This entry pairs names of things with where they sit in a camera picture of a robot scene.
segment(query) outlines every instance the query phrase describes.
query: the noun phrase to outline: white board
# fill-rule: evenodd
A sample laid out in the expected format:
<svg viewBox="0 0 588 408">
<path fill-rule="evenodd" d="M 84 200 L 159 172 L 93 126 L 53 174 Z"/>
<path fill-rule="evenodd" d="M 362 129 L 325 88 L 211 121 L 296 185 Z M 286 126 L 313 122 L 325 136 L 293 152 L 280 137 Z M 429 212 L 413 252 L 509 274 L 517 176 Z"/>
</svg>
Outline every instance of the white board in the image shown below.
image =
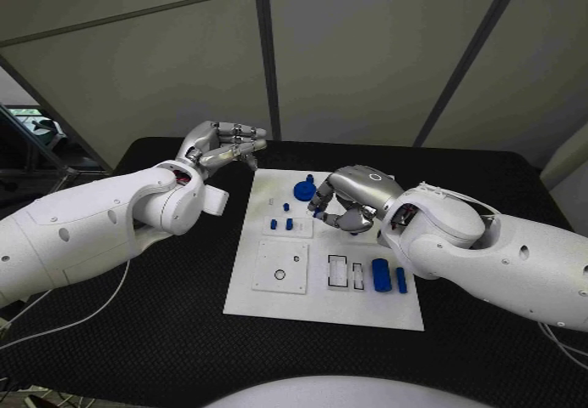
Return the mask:
<svg viewBox="0 0 588 408">
<path fill-rule="evenodd" d="M 377 243 L 381 229 L 378 223 L 370 232 L 354 236 L 313 218 L 313 214 L 308 211 L 308 202 L 299 201 L 293 195 L 296 183 L 306 180 L 309 174 L 313 174 L 318 186 L 329 176 L 325 172 L 257 170 L 227 293 L 226 314 L 424 331 L 414 276 L 407 273 L 409 293 L 400 293 L 397 284 L 400 264 L 393 251 Z M 286 202 L 290 204 L 288 212 L 283 209 Z M 328 212 L 339 214 L 345 212 L 335 199 Z M 299 221 L 302 218 L 312 219 L 311 237 L 309 228 L 303 236 L 300 229 L 296 228 L 289 235 L 285 222 L 280 222 L 277 227 L 280 235 L 267 234 L 269 220 L 285 218 L 299 218 Z M 266 244 L 276 242 L 275 245 L 269 244 L 273 248 L 270 263 L 264 258 L 269 251 L 263 252 L 260 248 L 263 242 Z M 305 285 L 300 280 L 302 272 L 298 269 L 290 272 L 290 268 L 299 268 L 302 265 L 302 263 L 293 263 L 292 259 L 300 256 L 303 247 L 308 250 L 308 259 L 300 259 L 306 261 Z M 348 257 L 351 283 L 348 290 L 329 288 L 331 255 Z M 387 293 L 374 290 L 373 260 L 375 258 L 388 260 L 393 291 Z M 354 264 L 362 264 L 364 290 L 355 290 Z M 298 288 L 305 288 L 299 291 L 285 289 L 283 286 L 286 279 L 293 275 L 298 279 Z M 264 286 L 264 290 L 254 290 L 257 283 L 273 285 L 273 280 L 279 289 Z"/>
</svg>

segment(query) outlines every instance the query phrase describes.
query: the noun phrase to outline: black textured mat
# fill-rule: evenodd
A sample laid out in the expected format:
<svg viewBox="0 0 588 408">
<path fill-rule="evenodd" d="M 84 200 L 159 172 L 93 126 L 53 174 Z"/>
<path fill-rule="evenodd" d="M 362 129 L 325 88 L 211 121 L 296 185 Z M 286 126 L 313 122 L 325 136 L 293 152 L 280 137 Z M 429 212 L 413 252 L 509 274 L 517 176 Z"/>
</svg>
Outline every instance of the black textured mat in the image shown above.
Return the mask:
<svg viewBox="0 0 588 408">
<path fill-rule="evenodd" d="M 142 139 L 119 167 L 130 173 L 177 157 L 181 139 Z M 508 152 L 270 143 L 260 166 L 334 171 L 365 164 L 406 188 L 423 180 L 505 213 L 569 228 L 534 168 Z M 205 404 L 280 378 L 394 378 L 504 407 L 587 406 L 588 373 L 537 323 L 478 300 L 447 280 L 419 279 L 426 332 L 224 315 L 254 174 L 243 163 L 211 183 L 230 191 L 223 218 L 132 261 L 110 307 L 83 325 L 0 352 L 0 373 L 74 394 L 155 406 Z M 6 341 L 71 323 L 102 306 L 123 268 L 57 290 Z M 563 340 L 588 344 L 583 333 Z"/>
</svg>

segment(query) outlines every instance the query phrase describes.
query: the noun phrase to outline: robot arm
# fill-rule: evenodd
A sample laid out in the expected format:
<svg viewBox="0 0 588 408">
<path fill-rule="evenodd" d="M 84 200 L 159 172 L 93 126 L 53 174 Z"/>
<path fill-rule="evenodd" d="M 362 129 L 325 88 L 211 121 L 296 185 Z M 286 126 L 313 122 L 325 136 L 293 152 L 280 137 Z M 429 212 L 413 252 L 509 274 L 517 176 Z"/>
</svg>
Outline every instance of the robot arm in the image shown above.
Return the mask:
<svg viewBox="0 0 588 408">
<path fill-rule="evenodd" d="M 223 215 L 228 193 L 205 180 L 234 160 L 256 168 L 264 136 L 264 129 L 204 122 L 177 160 L 58 191 L 4 219 L 0 308 L 112 270 L 155 242 L 185 234 L 202 211 Z"/>
<path fill-rule="evenodd" d="M 344 216 L 324 212 L 334 194 L 348 203 Z M 328 178 L 309 209 L 329 225 L 358 232 L 367 229 L 357 209 L 374 208 L 380 243 L 410 272 L 447 278 L 533 320 L 588 332 L 588 239 L 498 212 L 482 217 L 465 200 L 478 202 L 427 184 L 403 192 L 383 172 L 354 166 Z"/>
</svg>

